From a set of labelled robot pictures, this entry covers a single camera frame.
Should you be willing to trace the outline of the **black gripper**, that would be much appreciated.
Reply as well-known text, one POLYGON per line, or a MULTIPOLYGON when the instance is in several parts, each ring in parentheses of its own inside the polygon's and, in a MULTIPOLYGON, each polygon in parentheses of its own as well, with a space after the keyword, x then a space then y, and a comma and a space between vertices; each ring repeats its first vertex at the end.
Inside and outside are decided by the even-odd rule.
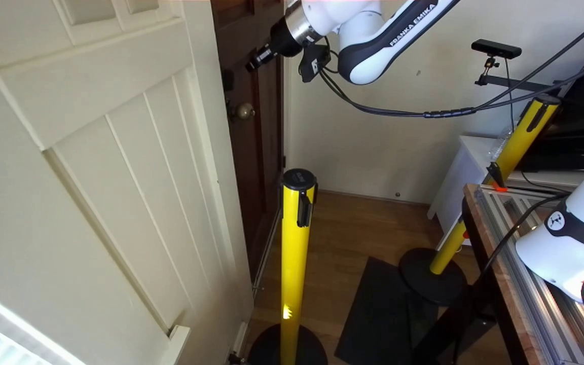
POLYGON ((249 73, 258 71, 262 65, 273 61, 276 56, 294 56, 301 50, 298 41, 291 36, 285 22, 276 22, 269 28, 269 39, 258 46, 249 61, 245 62, 245 69, 249 73))

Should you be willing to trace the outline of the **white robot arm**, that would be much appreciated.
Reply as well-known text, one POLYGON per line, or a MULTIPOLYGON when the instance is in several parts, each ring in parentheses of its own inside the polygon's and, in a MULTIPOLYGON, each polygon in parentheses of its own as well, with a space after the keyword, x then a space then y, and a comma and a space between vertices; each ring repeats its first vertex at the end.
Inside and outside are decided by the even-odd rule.
POLYGON ((269 39, 253 50, 247 71, 277 56, 301 52, 301 81, 312 81, 328 62, 318 46, 328 33, 339 36, 339 75, 352 85, 376 81, 418 36, 436 25, 458 0, 406 0, 389 18, 381 0, 291 0, 269 28, 269 39))

